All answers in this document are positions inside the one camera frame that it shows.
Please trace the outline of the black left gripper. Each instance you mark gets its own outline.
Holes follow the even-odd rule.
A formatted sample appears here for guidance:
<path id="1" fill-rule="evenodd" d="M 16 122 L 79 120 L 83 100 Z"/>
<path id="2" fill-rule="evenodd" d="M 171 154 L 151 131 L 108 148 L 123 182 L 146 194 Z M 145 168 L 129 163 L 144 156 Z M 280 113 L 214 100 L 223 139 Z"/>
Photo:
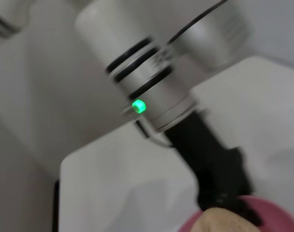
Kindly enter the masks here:
<path id="1" fill-rule="evenodd" d="M 255 226 L 262 226 L 259 214 L 245 200 L 237 197 L 252 192 L 243 167 L 243 155 L 237 147 L 226 148 L 197 112 L 164 134 L 197 179 L 197 203 L 201 210 L 226 209 Z"/>

